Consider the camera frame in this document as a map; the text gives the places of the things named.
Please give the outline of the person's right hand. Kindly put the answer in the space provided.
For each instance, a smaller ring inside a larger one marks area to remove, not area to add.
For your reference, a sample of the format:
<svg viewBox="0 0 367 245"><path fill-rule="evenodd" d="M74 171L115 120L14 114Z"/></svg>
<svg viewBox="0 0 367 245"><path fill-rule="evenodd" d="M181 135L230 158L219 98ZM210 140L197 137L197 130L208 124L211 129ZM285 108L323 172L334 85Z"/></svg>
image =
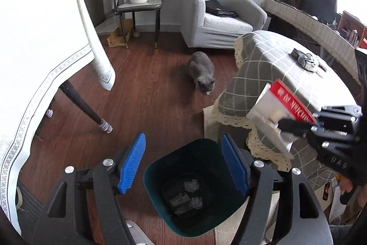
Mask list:
<svg viewBox="0 0 367 245"><path fill-rule="evenodd" d="M350 192L352 192L352 189L353 189L352 181L349 178L344 177L343 175L340 175L340 190L342 191L342 193L344 193L344 192L350 193ZM361 201L362 206L365 205L365 201L366 201L365 187L363 187L359 191L357 199L358 199L358 201Z"/></svg>

